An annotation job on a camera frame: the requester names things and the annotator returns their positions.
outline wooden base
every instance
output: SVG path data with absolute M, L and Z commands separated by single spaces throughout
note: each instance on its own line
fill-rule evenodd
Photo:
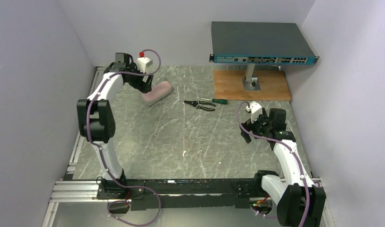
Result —
M 227 100 L 291 101 L 291 94 L 283 71 L 254 71 L 261 90 L 245 91 L 241 78 L 245 70 L 214 70 L 215 98 Z

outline metal base plate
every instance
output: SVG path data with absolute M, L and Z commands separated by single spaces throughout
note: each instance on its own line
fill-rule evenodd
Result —
M 257 76 L 252 76 L 251 81 L 247 82 L 245 78 L 242 78 L 243 87 L 245 91 L 260 91 L 261 87 L 259 86 L 259 79 Z

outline marble table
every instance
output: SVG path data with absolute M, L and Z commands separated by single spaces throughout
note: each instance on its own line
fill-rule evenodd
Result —
M 247 144 L 240 135 L 236 121 L 240 101 L 217 105 L 214 112 L 184 105 L 184 100 L 213 98 L 212 71 L 216 69 L 243 70 L 245 67 L 162 66 L 153 84 L 167 80 L 174 91 L 152 106 L 142 102 L 138 90 L 128 85 L 121 88 L 111 107 L 116 121 L 114 147 L 127 178 L 251 178 L 262 169 L 282 175 L 268 142 L 253 140 Z M 299 154 L 309 172 L 290 103 L 259 103 L 266 110 L 287 111 L 288 130 L 294 133 Z M 250 117 L 243 110 L 240 116 L 241 121 Z M 97 156 L 84 140 L 73 178 L 96 179 L 101 174 Z

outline gray wall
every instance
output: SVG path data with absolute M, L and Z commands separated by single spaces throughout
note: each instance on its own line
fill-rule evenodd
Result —
M 0 227 L 41 226 L 94 68 L 55 0 L 0 0 Z
M 336 226 L 385 227 L 385 0 L 317 0 L 301 30 L 321 57 L 285 69 L 307 159 Z
M 203 65 L 211 21 L 302 24 L 314 0 L 59 0 L 95 65 L 146 48 L 166 65 Z

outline white plastic part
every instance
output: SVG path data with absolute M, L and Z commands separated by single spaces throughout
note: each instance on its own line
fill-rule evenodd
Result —
M 95 141 L 95 143 L 102 146 L 103 156 L 107 165 L 107 169 L 105 169 L 101 156 L 99 155 L 98 147 L 92 145 L 96 155 L 98 155 L 99 164 L 103 170 L 102 177 L 106 180 L 112 180 L 109 174 L 107 174 L 107 171 L 109 170 L 116 179 L 119 179 L 119 177 L 122 175 L 123 169 L 120 166 L 119 160 L 117 160 L 116 153 L 114 152 L 113 138 L 110 138 L 108 143 L 103 143 L 102 141 Z
M 123 78 L 121 75 L 114 76 L 111 80 L 109 80 L 104 89 L 98 93 L 99 88 L 102 86 L 103 82 L 107 80 L 109 76 L 114 74 L 114 72 L 105 73 L 101 83 L 98 85 L 98 88 L 88 96 L 88 100 L 92 100 L 96 94 L 98 94 L 97 100 L 106 99 L 109 102 L 113 101 L 114 97 L 116 97 L 117 91 L 123 86 Z
M 147 57 L 137 58 L 135 64 L 141 72 L 145 73 L 147 68 L 152 65 L 152 60 Z
M 304 166 L 303 162 L 301 161 L 300 156 L 297 152 L 297 144 L 291 140 L 282 140 L 283 143 L 287 144 L 289 147 L 293 149 L 293 153 L 297 154 L 298 159 L 300 161 L 300 164 L 303 168 L 304 177 L 306 179 L 306 182 L 308 184 L 308 187 L 312 187 L 314 182 L 311 180 L 311 178 L 308 176 Z M 301 177 L 300 169 L 298 167 L 298 163 L 296 159 L 294 158 L 293 153 L 290 153 L 290 151 L 283 145 L 276 143 L 273 151 L 275 152 L 276 156 L 278 157 L 278 160 L 280 162 L 281 168 L 284 173 L 284 177 L 286 178 L 287 184 L 295 184 L 304 187 L 304 183 Z
M 262 188 L 269 194 L 277 205 L 286 190 L 286 186 L 280 180 L 280 177 L 274 175 L 266 175 L 262 177 Z
M 256 101 L 252 101 L 250 103 L 250 107 L 245 107 L 245 110 L 248 113 L 251 113 L 251 122 L 255 122 L 258 120 L 259 115 L 262 114 L 262 106 L 259 105 Z

